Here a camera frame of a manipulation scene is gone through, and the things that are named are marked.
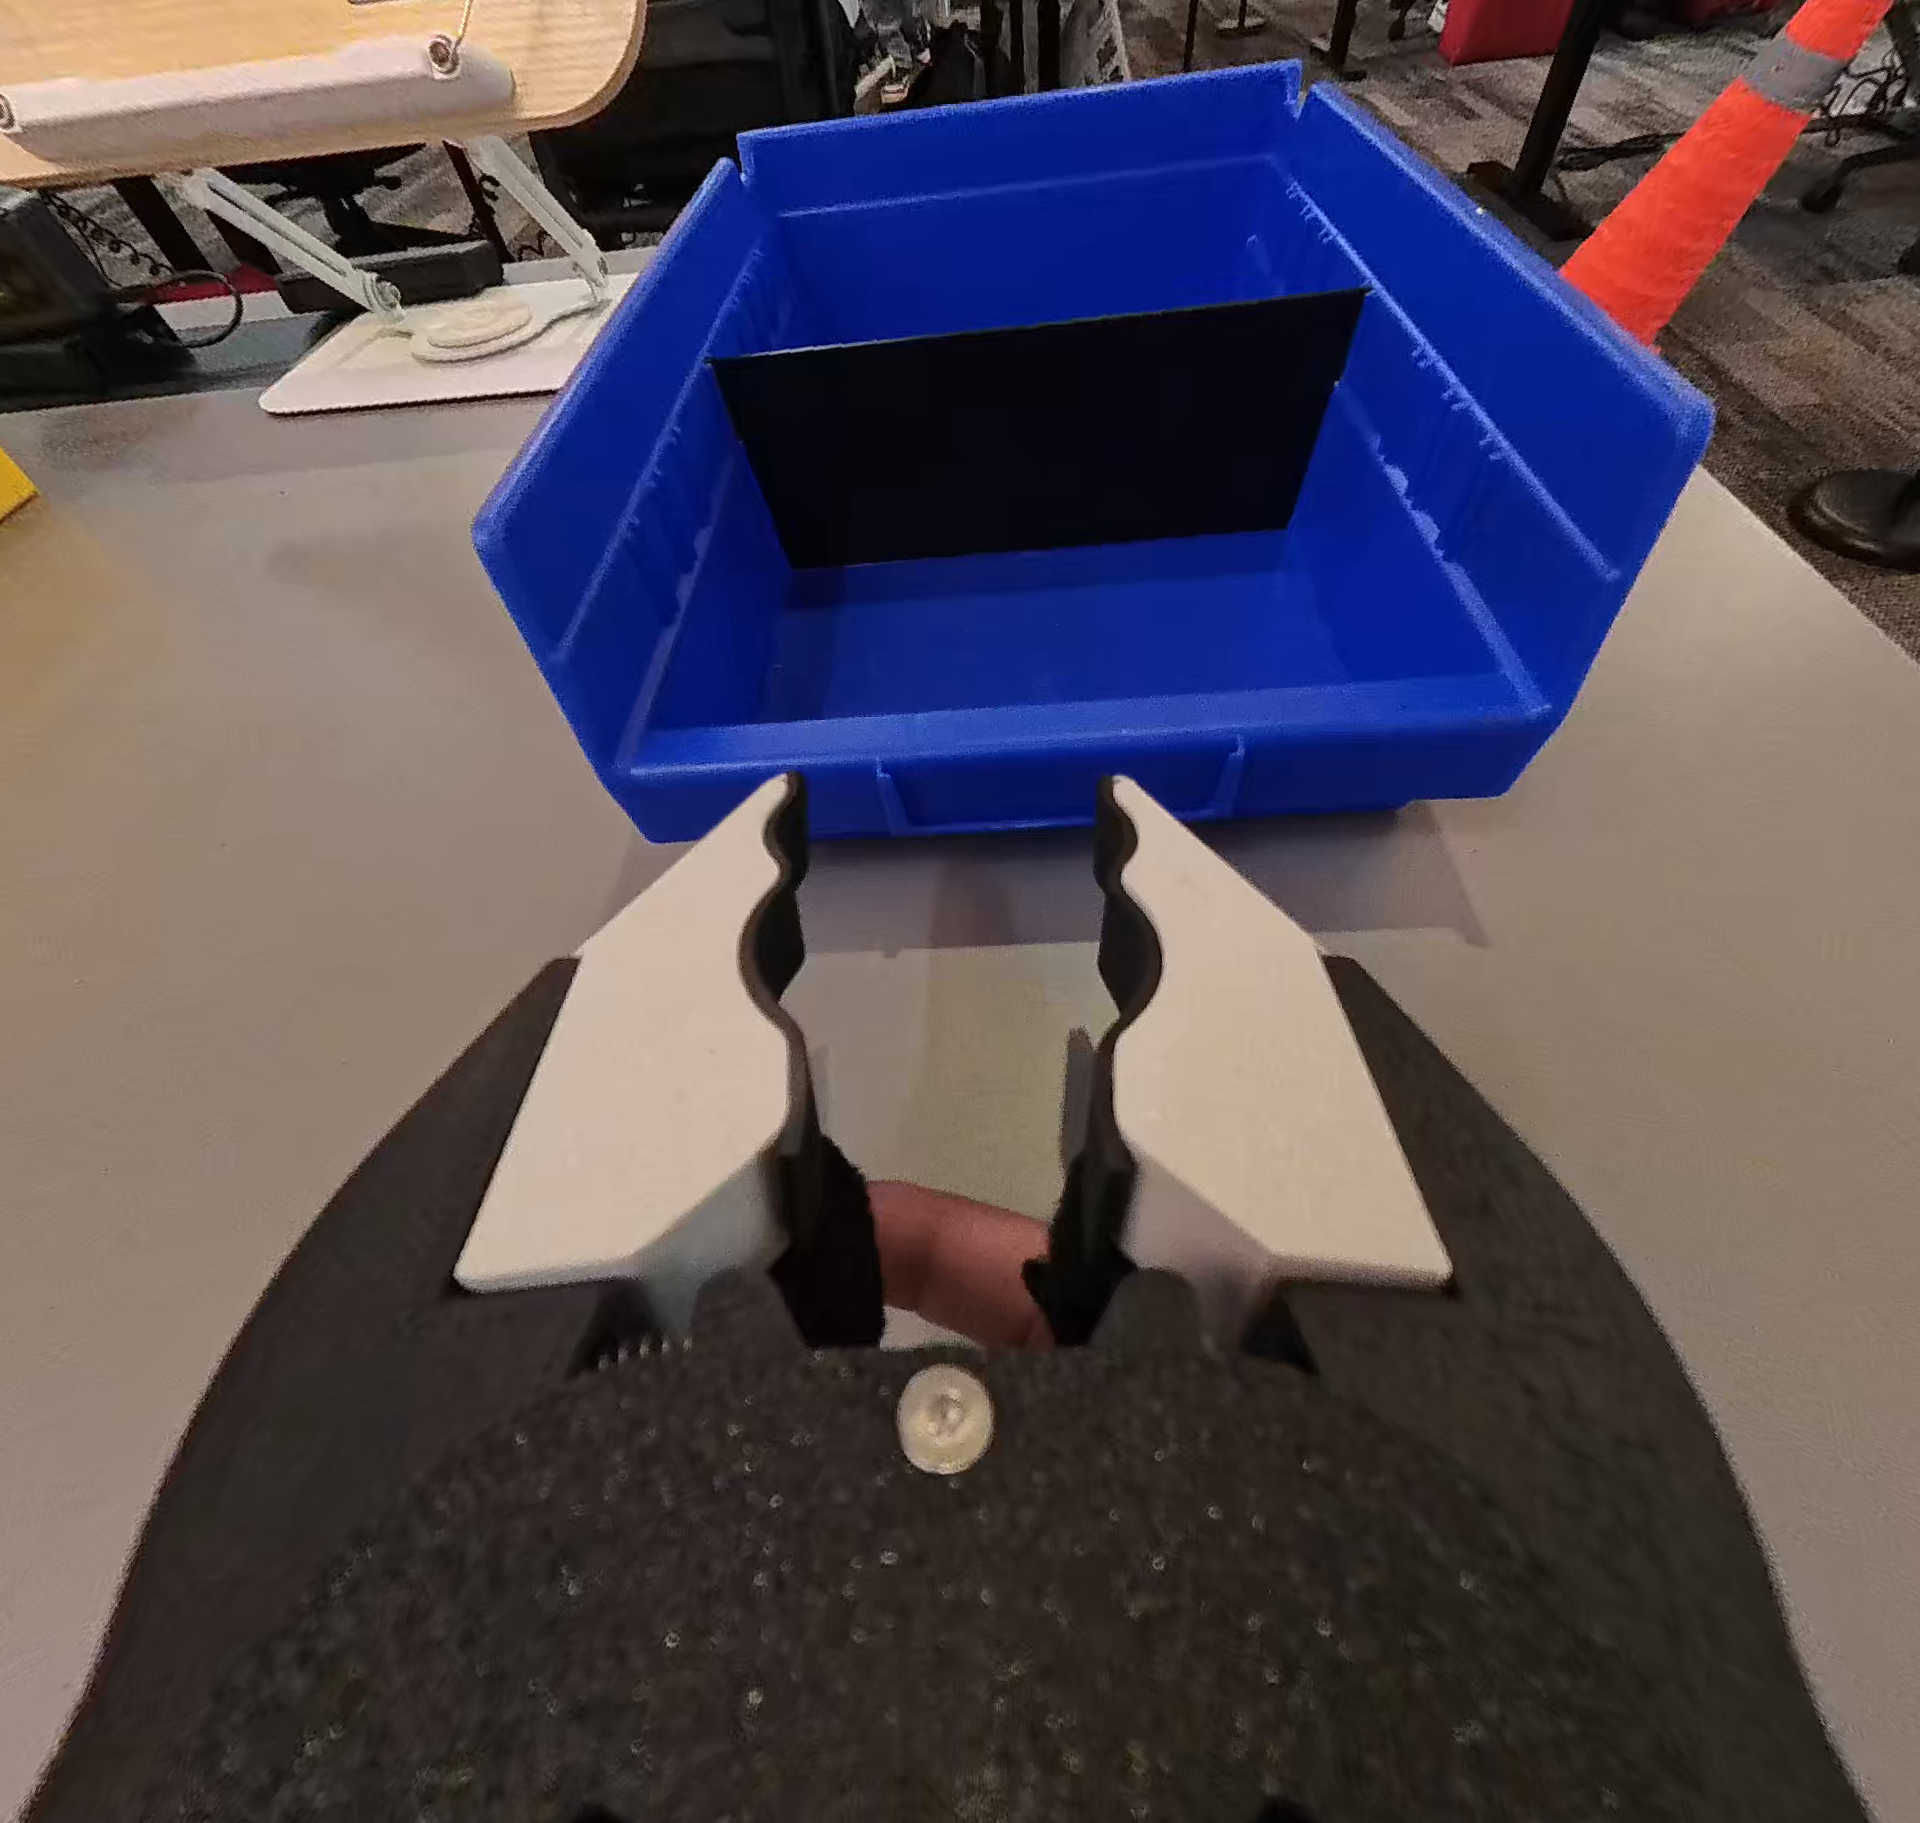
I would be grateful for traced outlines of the blue plastic bin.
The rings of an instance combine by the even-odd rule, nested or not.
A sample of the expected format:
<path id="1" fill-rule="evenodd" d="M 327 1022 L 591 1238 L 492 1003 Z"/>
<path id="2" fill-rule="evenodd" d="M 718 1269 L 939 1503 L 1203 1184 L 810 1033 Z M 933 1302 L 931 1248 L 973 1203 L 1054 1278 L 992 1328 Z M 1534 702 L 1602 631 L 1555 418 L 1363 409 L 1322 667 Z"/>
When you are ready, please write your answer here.
<path id="1" fill-rule="evenodd" d="M 1277 533 L 789 565 L 707 359 L 1366 287 Z M 656 842 L 796 774 L 843 840 L 1504 793 L 1713 412 L 1296 62 L 747 130 L 470 524 Z"/>

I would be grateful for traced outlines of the black power station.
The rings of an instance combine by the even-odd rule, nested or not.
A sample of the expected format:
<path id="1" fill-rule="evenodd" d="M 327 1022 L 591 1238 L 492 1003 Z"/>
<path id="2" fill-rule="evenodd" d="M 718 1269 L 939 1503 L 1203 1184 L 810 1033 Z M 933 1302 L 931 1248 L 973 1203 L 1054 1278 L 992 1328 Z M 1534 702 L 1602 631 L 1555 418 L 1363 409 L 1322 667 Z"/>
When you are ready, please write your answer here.
<path id="1" fill-rule="evenodd" d="M 116 314 L 113 290 L 45 198 L 1 187 L 1 344 L 75 336 Z"/>

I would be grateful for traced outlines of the black power brick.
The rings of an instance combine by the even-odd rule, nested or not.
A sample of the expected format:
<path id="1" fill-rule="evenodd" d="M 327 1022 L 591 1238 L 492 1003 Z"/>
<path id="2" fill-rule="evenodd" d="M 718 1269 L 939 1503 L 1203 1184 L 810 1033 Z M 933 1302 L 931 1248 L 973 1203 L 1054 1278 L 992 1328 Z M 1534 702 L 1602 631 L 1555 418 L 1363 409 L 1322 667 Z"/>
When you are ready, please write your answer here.
<path id="1" fill-rule="evenodd" d="M 357 259 L 356 267 L 388 281 L 402 306 L 469 299 L 503 282 L 505 265 L 489 242 L 435 242 Z M 346 317 L 359 299 L 308 273 L 280 274 L 276 295 L 296 314 Z"/>

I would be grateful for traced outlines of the black round stand base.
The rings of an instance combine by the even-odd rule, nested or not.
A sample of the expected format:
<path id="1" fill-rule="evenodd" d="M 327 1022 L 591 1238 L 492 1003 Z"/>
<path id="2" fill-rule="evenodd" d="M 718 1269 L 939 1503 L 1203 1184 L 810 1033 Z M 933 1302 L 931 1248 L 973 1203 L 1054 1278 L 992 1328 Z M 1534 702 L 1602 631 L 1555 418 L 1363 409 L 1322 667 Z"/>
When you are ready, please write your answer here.
<path id="1" fill-rule="evenodd" d="M 1918 470 L 1835 470 L 1789 505 L 1795 531 L 1828 550 L 1888 573 L 1918 573 Z"/>

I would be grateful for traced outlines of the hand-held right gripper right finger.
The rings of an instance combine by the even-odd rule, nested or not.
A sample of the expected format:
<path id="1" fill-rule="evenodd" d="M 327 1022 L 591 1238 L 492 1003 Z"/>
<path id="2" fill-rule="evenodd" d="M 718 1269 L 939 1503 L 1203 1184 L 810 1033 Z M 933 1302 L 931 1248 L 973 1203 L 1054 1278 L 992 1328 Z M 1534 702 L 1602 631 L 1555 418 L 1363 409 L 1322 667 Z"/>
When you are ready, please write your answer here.
<path id="1" fill-rule="evenodd" d="M 1452 1260 L 1317 940 L 1130 778 L 1095 793 L 1093 1044 L 1080 1146 L 1024 1269 L 1051 1341 L 1136 1272 L 1234 1350 L 1291 1285 L 1443 1292 Z"/>

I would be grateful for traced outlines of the wooden laptop stand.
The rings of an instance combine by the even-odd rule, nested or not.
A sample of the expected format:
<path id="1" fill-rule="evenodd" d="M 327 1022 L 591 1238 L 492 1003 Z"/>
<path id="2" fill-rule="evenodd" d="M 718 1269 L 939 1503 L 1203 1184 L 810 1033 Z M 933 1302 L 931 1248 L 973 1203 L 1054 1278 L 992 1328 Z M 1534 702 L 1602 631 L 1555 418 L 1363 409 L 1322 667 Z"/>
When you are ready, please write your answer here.
<path id="1" fill-rule="evenodd" d="M 634 282 L 512 147 L 631 74 L 647 0 L 1 0 L 3 185 L 163 177 L 357 313 L 271 384 L 271 418 L 558 393 Z M 230 166 L 451 146 L 569 274 L 405 305 Z"/>

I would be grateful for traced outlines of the black bin divider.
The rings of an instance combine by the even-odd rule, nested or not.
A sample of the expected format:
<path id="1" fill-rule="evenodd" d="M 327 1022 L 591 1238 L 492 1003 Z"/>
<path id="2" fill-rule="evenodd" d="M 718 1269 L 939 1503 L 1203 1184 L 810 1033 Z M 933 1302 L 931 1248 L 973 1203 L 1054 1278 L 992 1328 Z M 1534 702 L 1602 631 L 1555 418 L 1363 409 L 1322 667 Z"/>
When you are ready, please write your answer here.
<path id="1" fill-rule="evenodd" d="M 1283 531 L 1366 287 L 711 356 L 790 568 Z"/>

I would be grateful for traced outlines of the orange traffic cone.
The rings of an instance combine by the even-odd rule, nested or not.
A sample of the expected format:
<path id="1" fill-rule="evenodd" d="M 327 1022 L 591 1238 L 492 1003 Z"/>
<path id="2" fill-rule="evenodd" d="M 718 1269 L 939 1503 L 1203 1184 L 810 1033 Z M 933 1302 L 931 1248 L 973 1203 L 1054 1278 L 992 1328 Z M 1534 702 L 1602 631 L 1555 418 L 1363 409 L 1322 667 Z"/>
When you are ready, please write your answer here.
<path id="1" fill-rule="evenodd" d="M 1560 267 L 1651 344 L 1896 0 L 1805 0 Z"/>

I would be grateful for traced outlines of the person's right hand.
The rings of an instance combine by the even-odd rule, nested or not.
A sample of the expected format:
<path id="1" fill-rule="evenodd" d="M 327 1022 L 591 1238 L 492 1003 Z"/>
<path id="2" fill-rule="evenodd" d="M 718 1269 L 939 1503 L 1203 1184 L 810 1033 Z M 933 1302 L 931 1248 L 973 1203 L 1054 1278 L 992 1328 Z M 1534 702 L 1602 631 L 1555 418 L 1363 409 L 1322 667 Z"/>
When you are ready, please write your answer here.
<path id="1" fill-rule="evenodd" d="M 1046 1223 L 899 1181 L 868 1184 L 883 1305 L 987 1350 L 1049 1350 L 1024 1270 L 1046 1260 Z"/>

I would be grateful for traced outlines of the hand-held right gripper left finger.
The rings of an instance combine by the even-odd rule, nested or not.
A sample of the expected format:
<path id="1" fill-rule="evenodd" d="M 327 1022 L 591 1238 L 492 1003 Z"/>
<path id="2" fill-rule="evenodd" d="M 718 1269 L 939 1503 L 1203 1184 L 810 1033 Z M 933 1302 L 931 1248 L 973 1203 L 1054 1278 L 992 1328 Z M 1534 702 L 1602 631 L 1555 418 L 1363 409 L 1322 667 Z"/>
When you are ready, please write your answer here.
<path id="1" fill-rule="evenodd" d="M 737 1270 L 770 1278 L 811 1347 L 880 1343 L 868 1187 L 823 1128 L 781 1003 L 805 869 L 805 784 L 779 776 L 580 946 L 459 1289 L 615 1285 L 680 1343 L 707 1284 Z"/>

